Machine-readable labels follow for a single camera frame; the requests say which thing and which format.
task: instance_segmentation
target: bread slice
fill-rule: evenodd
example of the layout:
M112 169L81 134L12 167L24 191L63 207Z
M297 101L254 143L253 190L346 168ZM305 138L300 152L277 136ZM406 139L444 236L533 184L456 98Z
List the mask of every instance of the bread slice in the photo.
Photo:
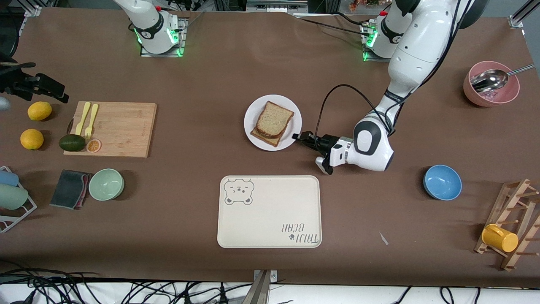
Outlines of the bread slice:
M267 101L255 128L260 135L266 138L279 138L287 129L287 124L293 116L294 112L291 110Z
M251 135L257 137L258 139L266 142L267 144L270 144L274 147L277 147L279 142L281 141L281 137L283 136L283 133L281 133L278 138L268 138L262 134L260 134L258 131L257 131L257 128L253 129L253 131L251 131Z

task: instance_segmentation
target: mug handle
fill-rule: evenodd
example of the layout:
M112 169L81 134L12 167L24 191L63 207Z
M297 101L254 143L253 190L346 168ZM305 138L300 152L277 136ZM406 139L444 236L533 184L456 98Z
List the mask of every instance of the mug handle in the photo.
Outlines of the mug handle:
M504 235L504 232L496 225L490 226L491 230L493 230L495 233L497 233L500 236Z

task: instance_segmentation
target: halved citrus fruit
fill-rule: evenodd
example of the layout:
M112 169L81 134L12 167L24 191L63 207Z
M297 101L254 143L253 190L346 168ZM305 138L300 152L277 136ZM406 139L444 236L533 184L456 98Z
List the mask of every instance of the halved citrus fruit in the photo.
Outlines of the halved citrus fruit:
M101 149L101 141L100 140L91 140L86 144L86 151L90 153L96 153Z

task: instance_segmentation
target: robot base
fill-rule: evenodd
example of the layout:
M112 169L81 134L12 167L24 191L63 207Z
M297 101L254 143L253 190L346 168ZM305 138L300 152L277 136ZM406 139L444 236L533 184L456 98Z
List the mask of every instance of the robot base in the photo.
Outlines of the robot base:
M360 32L366 32L370 36L362 36L362 52L364 61L379 61L390 62L390 58L382 58L377 56L368 45L373 45L373 41L377 38L375 19L370 19L360 25Z
M178 18L178 29L180 30L176 35L178 35L178 43L173 46L169 51L162 54L153 54L148 52L145 48L140 48L141 57L163 57L163 58L177 58L183 57L184 48L186 46L186 36L187 36L187 23L188 18Z

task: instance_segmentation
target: brown table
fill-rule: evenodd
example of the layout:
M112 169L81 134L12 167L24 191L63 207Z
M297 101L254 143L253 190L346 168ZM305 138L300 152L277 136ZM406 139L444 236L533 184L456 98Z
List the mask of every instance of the brown table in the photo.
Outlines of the brown table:
M317 20L354 29L334 17ZM473 253L502 183L540 177L536 74L521 74L520 96L497 108L475 107L461 89L476 62L517 68L532 61L522 32L506 19L483 18L460 31L439 72L405 106L387 172L340 166L332 176L300 145L259 150L242 121L253 100L281 94L298 105L303 129L314 130L322 99L339 83L378 102L387 65L363 62L357 35L287 14L208 13L190 27L185 57L154 59L138 56L128 24L119 10L44 9L26 25L15 59L36 62L31 71L65 84L71 99L56 103L46 122L28 120L30 103L15 97L12 109L0 112L0 164L20 175L39 205L0 235L1 258L103 277L249 281L253 269L277 269L289 283L540 287L539 258L523 257L508 273L497 269L499 256ZM62 155L57 142L77 101L157 103L149 157ZM336 91L321 134L350 136L368 110L355 92ZM46 147L24 150L19 136L27 128L43 130ZM435 201L422 188L425 169L439 163L463 180L454 201ZM81 211L48 205L62 169L107 167L126 180L117 201L88 198ZM316 176L321 246L220 248L218 184L225 175Z

